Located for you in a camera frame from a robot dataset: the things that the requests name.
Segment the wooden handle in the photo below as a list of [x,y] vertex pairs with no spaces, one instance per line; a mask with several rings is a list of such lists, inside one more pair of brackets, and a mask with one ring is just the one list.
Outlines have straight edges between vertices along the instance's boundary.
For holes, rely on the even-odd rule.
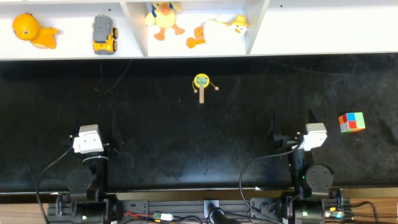
[[205,87],[199,87],[199,103],[205,103]]

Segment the white plush duck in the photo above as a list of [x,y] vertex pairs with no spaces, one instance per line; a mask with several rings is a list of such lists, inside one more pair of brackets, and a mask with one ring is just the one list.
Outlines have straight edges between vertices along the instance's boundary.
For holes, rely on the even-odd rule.
[[249,24],[244,15],[236,16],[232,22],[221,22],[219,18],[209,20],[194,31],[195,37],[187,39],[187,46],[192,49],[198,44],[229,45],[244,36]]

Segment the green cube tile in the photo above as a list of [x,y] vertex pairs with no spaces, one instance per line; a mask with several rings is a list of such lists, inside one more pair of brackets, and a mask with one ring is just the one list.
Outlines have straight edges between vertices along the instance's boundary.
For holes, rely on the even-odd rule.
[[365,120],[363,119],[362,112],[355,113],[356,127],[357,128],[365,128]]

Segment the yellow plush duck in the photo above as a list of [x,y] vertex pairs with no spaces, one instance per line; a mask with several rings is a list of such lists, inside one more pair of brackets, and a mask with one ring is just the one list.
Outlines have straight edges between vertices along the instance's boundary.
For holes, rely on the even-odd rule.
[[43,28],[29,13],[17,16],[12,23],[12,27],[18,38],[29,40],[37,48],[55,49],[57,46],[54,34],[58,34],[58,30],[51,27]]
[[165,39],[165,32],[168,28],[173,28],[175,35],[185,32],[183,28],[179,28],[175,21],[177,20],[174,10],[180,12],[181,4],[178,2],[152,2],[152,11],[145,18],[145,24],[152,26],[156,24],[160,27],[160,32],[155,34],[157,40]]
[[187,46],[192,49],[196,45],[204,43],[208,45],[234,44],[244,36],[248,26],[244,15],[236,16],[232,22],[221,22],[218,18],[217,20],[209,20],[203,26],[195,28],[196,38],[189,37]]

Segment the toy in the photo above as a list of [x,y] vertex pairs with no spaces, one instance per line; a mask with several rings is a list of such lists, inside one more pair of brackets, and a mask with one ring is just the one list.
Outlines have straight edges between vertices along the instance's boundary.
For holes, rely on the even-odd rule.
[[342,133],[365,129],[365,121],[362,113],[346,113],[338,117],[338,121]]
[[199,88],[199,103],[205,103],[205,88],[209,85],[212,84],[210,82],[210,78],[206,74],[198,74],[195,76],[195,78],[192,81],[192,88],[193,92],[197,93],[198,90],[195,88]]
[[12,28],[18,38],[29,40],[37,48],[55,49],[57,46],[54,34],[58,34],[58,30],[52,27],[42,27],[29,13],[17,16],[12,23]]
[[164,34],[168,28],[173,28],[175,35],[180,35],[185,32],[185,29],[179,28],[176,25],[175,21],[177,18],[173,9],[180,12],[182,10],[180,3],[152,2],[152,11],[145,18],[145,24],[148,26],[156,24],[160,27],[159,33],[154,35],[157,40],[165,39]]
[[233,44],[244,36],[249,24],[244,15],[236,16],[232,22],[209,20],[203,26],[194,30],[195,38],[187,39],[187,46],[192,49],[198,44],[228,45]]
[[115,39],[119,37],[119,31],[113,27],[113,21],[108,16],[96,16],[93,23],[93,47],[94,53],[99,55],[111,55],[118,49]]

